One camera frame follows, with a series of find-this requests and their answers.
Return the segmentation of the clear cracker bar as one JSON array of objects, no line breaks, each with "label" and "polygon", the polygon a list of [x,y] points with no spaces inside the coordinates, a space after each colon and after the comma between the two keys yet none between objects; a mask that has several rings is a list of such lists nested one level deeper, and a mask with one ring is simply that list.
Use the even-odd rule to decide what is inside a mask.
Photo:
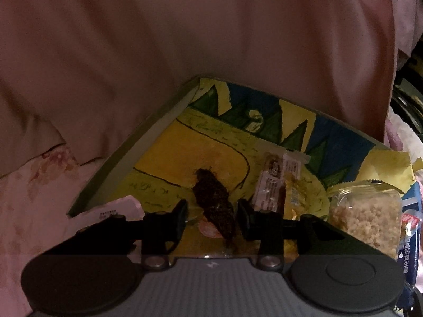
[{"label": "clear cracker bar", "polygon": [[252,199],[255,211],[283,211],[286,181],[288,178],[300,178],[301,160],[298,152],[290,150],[285,150],[281,155],[267,154]]}]

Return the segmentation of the white vegetable snack pouch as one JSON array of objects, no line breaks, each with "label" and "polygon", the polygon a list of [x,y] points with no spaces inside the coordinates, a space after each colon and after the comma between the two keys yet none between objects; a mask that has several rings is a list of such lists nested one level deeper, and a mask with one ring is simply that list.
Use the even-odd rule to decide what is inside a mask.
[{"label": "white vegetable snack pouch", "polygon": [[72,237],[76,232],[99,223],[113,215],[123,215],[126,220],[143,220],[146,215],[141,203],[131,195],[96,206],[70,219],[65,236]]}]

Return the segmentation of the yellow foil snack packet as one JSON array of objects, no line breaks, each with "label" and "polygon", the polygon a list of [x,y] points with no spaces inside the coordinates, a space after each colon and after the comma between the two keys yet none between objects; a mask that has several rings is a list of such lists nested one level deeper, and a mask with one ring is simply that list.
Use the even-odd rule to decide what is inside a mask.
[{"label": "yellow foil snack packet", "polygon": [[307,212],[307,191],[301,180],[292,173],[285,173],[284,218],[298,220]]}]

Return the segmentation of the dark chocolate bar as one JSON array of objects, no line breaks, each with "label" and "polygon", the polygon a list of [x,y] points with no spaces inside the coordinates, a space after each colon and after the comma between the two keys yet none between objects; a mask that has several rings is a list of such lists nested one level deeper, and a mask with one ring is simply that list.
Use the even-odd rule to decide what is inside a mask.
[{"label": "dark chocolate bar", "polygon": [[203,209],[199,230],[206,237],[223,239],[226,248],[235,247],[235,211],[225,186],[206,169],[196,171],[197,183],[192,188],[196,203]]}]

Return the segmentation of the puffed rice cake pack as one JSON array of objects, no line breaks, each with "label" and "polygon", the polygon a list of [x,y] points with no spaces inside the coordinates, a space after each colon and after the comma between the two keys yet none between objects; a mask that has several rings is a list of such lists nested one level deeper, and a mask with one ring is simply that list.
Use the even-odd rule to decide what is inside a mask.
[{"label": "puffed rice cake pack", "polygon": [[397,259],[403,194],[399,188],[380,180],[339,183],[327,189],[328,222]]}]

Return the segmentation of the dark blue powder sachet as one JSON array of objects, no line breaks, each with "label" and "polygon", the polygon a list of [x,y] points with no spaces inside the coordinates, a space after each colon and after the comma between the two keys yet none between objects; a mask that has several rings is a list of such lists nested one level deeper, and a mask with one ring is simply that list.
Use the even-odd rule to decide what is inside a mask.
[{"label": "dark blue powder sachet", "polygon": [[402,213],[401,223],[397,263],[403,270],[406,284],[397,302],[397,308],[407,309],[414,303],[412,289],[415,288],[419,266],[419,232],[422,226],[422,212],[405,210]]}]

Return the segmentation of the shallow box with colourful lining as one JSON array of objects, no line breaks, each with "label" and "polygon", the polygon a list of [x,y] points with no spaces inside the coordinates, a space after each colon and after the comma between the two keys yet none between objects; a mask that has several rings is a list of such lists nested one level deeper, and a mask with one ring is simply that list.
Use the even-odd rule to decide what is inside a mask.
[{"label": "shallow box with colourful lining", "polygon": [[80,193],[69,216],[131,195],[146,213],[167,212],[186,200],[189,217],[173,252],[182,257],[252,255],[258,244],[237,237],[234,248],[199,230],[204,217],[192,188],[196,171],[206,169],[225,186],[229,201],[255,193],[268,153],[302,156],[300,178],[307,212],[327,218],[329,187],[377,179],[420,196],[408,154],[318,112],[248,87],[200,78],[168,115],[141,125]]}]

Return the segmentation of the floral pink bedspread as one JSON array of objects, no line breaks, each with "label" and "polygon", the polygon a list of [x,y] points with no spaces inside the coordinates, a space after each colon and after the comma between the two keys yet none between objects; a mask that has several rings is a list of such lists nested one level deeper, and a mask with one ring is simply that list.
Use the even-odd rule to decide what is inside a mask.
[{"label": "floral pink bedspread", "polygon": [[1,178],[2,316],[30,313],[21,272],[34,256],[63,241],[70,205],[103,162],[80,164],[61,144]]}]

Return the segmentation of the pink draped curtain sheet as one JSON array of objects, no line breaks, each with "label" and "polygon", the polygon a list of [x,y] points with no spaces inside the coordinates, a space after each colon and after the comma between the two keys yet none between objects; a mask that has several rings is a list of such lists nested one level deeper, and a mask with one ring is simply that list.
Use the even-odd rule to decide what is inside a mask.
[{"label": "pink draped curtain sheet", "polygon": [[384,138],[395,0],[1,0],[1,174],[114,152],[208,74]]}]

